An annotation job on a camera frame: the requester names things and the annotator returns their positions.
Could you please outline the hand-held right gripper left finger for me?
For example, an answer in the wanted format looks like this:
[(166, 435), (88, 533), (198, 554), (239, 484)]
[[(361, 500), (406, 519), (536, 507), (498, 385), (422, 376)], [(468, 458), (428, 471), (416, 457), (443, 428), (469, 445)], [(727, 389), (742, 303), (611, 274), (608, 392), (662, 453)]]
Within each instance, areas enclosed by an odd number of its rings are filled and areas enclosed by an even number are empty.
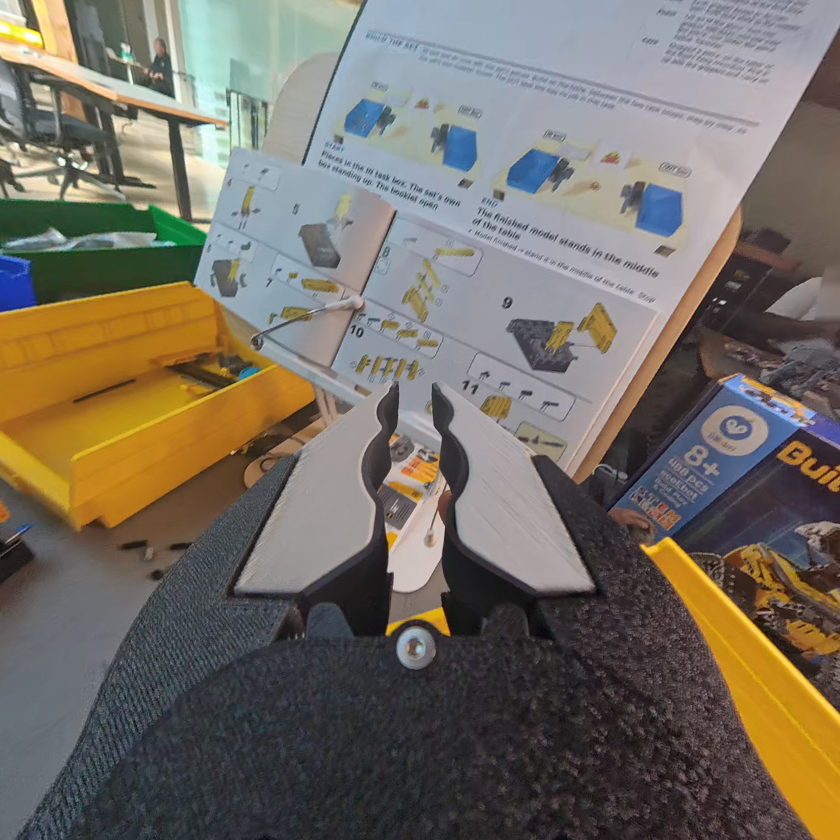
[(389, 581), (379, 490), (392, 464), (399, 406), (399, 384), (381, 386), (297, 452), (235, 594), (314, 596), (363, 574)]

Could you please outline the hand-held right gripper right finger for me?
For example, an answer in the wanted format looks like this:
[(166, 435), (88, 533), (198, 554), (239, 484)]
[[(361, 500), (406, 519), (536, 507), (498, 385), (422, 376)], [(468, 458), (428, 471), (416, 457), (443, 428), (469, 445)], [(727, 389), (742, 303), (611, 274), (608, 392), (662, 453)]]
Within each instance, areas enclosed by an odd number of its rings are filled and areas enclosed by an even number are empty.
[(594, 593), (530, 447), (445, 383), (432, 404), (457, 554), (526, 596)]

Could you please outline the yellow storage bin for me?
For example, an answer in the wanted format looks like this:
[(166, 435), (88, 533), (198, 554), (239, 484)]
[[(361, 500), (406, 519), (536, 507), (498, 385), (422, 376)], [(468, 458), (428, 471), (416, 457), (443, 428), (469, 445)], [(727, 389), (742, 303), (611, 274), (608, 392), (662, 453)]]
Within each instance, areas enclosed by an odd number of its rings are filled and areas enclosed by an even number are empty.
[[(218, 352), (261, 372), (210, 392), (165, 367)], [(115, 527), (313, 397), (186, 281), (2, 312), (2, 480), (75, 530)]]
[(593, 594), (465, 599), (387, 628), (436, 633), (447, 763), (501, 838), (838, 838), (838, 713), (671, 542), (574, 535)]

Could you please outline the open lego instruction booklet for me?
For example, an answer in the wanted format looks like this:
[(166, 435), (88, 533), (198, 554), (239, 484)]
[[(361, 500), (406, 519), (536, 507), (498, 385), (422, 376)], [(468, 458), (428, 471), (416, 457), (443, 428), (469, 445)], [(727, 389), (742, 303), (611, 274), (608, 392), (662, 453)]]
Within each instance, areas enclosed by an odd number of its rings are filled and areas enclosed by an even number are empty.
[(439, 204), (340, 156), (313, 170), (236, 149), (195, 283), (277, 361), (369, 391), (399, 382), (415, 427), (445, 383), (569, 469), (633, 379), (658, 313), (497, 234), (447, 227)]

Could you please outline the pile of small lego pieces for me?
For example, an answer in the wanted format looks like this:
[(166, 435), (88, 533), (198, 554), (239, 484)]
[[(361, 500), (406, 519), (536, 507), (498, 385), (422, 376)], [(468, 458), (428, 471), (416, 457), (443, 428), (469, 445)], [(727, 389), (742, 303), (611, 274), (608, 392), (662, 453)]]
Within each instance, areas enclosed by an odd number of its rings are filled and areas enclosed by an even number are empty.
[(119, 550), (135, 554), (149, 567), (147, 577), (154, 582), (162, 581), (171, 571), (175, 562), (187, 551), (191, 541), (172, 542), (163, 548), (156, 548), (148, 540), (131, 540), (119, 545)]

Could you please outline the lego tracked assembly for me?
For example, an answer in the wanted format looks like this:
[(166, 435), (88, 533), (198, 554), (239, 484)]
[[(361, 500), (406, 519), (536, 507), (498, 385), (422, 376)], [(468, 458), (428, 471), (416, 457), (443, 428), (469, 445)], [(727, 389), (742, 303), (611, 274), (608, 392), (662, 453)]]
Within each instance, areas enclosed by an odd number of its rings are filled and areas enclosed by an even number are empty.
[(216, 392), (261, 372), (253, 361), (237, 353), (201, 353), (191, 360), (165, 366), (195, 389)]

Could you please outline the lego model on black base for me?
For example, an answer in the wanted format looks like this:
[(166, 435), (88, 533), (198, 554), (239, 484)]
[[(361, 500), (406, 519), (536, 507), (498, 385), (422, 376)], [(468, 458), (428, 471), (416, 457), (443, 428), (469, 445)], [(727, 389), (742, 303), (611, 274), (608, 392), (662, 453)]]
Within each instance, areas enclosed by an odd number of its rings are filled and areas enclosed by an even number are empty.
[(11, 513), (1, 502), (1, 583), (21, 571), (34, 557), (34, 552), (25, 541), (25, 535), (32, 529), (29, 523), (13, 528)]

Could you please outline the blue printed toy box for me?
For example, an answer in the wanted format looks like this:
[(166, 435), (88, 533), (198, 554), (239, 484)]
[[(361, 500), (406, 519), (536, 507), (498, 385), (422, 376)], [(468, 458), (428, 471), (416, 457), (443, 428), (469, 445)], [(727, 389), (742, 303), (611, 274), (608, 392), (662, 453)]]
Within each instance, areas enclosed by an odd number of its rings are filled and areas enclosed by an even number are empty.
[(837, 421), (728, 377), (610, 513), (641, 542), (674, 540), (839, 708)]

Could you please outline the green storage bin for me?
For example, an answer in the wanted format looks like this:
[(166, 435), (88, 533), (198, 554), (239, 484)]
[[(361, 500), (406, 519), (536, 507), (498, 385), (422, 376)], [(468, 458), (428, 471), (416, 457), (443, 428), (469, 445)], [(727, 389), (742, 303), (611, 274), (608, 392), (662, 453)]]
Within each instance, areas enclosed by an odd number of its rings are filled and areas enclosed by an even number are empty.
[(148, 232), (171, 247), (4, 253), (29, 259), (38, 303), (90, 297), (194, 279), (206, 234), (151, 204), (74, 203), (9, 199), (1, 201), (2, 243), (55, 228), (72, 237), (107, 232)]

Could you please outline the clear plastic bag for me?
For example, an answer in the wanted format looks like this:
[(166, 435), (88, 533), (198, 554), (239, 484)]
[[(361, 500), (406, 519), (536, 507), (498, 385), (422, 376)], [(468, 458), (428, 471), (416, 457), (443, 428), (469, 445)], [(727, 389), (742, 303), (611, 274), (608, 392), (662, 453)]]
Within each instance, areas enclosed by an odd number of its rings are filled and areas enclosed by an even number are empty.
[(52, 227), (40, 234), (8, 239), (2, 243), (2, 252), (34, 254), (171, 246), (172, 242), (158, 239), (155, 233), (117, 231), (68, 237)]

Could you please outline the blue storage bin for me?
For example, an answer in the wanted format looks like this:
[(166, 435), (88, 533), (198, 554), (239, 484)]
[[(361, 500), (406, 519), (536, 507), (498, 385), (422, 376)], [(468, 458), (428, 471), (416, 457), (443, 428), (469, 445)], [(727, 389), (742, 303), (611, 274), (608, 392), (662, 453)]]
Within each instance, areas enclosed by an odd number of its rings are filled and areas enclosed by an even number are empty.
[(0, 312), (38, 305), (29, 259), (1, 254)]

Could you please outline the pale document stand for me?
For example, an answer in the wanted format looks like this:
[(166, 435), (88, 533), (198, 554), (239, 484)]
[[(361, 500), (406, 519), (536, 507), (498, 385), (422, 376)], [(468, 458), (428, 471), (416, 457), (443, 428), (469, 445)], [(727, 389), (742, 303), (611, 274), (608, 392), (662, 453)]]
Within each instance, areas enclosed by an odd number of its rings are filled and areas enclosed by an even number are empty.
[[(339, 54), (336, 52), (318, 54), (306, 59), (291, 72), (275, 102), (267, 134), (261, 146), (262, 151), (286, 161), (302, 162), (338, 59)], [(608, 450), (614, 445), (659, 369), (688, 328), (689, 321), (713, 281), (732, 255), (741, 230), (742, 206), (737, 205), (727, 226), (651, 349), (642, 359), (635, 375), (619, 392), (619, 398), (598, 434), (588, 434), (585, 441), (587, 448), (579, 449), (571, 466), (565, 468), (566, 473), (577, 484), (584, 484), (596, 467), (604, 461)]]

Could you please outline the large printed instruction sheet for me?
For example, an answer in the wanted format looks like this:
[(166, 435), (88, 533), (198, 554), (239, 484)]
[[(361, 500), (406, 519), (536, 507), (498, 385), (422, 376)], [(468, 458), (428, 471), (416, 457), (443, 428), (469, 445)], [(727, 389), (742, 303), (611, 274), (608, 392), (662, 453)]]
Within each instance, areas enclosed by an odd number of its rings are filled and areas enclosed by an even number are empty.
[(838, 20), (838, 1), (364, 2), (304, 162), (666, 312)]

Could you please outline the black office chair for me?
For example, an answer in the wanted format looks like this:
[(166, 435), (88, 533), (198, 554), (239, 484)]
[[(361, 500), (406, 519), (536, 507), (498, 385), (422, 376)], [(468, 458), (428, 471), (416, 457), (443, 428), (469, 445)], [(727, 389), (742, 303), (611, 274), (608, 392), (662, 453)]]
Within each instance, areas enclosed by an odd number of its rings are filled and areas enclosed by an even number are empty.
[(121, 188), (108, 176), (93, 174), (81, 165), (83, 153), (99, 149), (110, 151), (108, 135), (89, 122), (65, 115), (56, 88), (50, 89), (50, 96), (50, 110), (38, 108), (27, 94), (19, 73), (2, 59), (2, 141), (15, 144), (22, 152), (30, 149), (48, 152), (55, 161), (51, 168), (22, 173), (16, 183), (25, 179), (46, 179), (59, 186), (59, 200), (63, 201), (69, 189), (78, 189), (84, 182), (126, 202)]

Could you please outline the long wooden table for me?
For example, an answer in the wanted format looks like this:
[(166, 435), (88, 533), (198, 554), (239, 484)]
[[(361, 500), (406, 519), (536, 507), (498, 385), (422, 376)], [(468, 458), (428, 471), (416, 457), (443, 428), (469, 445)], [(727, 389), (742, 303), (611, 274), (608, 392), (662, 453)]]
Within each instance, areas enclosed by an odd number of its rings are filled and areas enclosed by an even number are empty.
[(57, 108), (60, 107), (57, 99), (59, 91), (98, 110), (104, 119), (104, 130), (112, 137), (115, 137), (115, 133), (110, 118), (117, 106), (137, 108), (164, 121), (169, 132), (178, 212), (186, 222), (191, 223), (194, 220), (181, 126), (196, 128), (211, 125), (215, 130), (222, 131), (228, 130), (229, 121), (200, 112), (195, 107), (182, 104), (150, 88), (104, 76), (68, 59), (50, 56), (41, 50), (2, 43), (1, 55), (9, 65), (43, 76), (52, 90), (52, 98)]

